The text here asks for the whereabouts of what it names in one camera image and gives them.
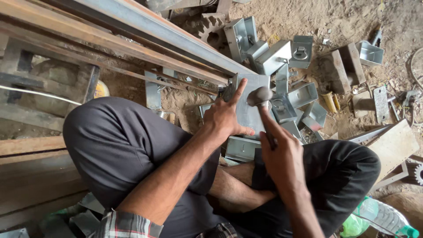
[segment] shirt sleeve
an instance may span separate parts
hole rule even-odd
[[[158,238],[162,228],[142,216],[111,211],[103,217],[100,228],[90,238]]]

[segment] dark gray trousers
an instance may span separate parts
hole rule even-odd
[[[147,175],[192,136],[132,101],[104,97],[74,109],[63,136],[82,179],[106,208],[116,208]],[[214,180],[220,151],[198,171],[164,223],[160,237],[195,237],[228,219],[244,237],[290,237],[285,206],[276,198],[257,209],[223,218],[205,195]],[[326,236],[351,214],[376,181],[378,157],[367,147],[327,140],[304,146],[307,186]],[[260,158],[253,185],[272,187]]]

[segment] man's arm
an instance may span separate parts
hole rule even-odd
[[[251,128],[236,120],[238,102],[247,80],[243,79],[234,97],[217,100],[204,115],[204,126],[169,160],[144,179],[116,208],[140,215],[157,225],[169,216],[189,183],[211,153],[230,135],[253,135]]]
[[[277,140],[277,147],[271,150],[266,133],[260,132],[263,161],[289,212],[293,236],[323,238],[305,183],[301,144],[272,120],[268,113],[262,120],[269,128],[267,133],[271,133]]]

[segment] person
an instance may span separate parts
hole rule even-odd
[[[67,149],[108,209],[93,237],[331,236],[375,183],[377,155],[348,141],[302,146],[267,114],[254,162],[218,168],[228,136],[255,134],[236,119],[246,84],[229,102],[216,100],[195,135],[122,98],[74,109],[63,127]],[[214,214],[206,195],[231,212]]]

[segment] green plastic bag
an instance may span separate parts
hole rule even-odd
[[[357,236],[363,234],[369,225],[368,221],[351,214],[346,221],[342,223],[343,231],[340,235],[344,238],[356,238]]]

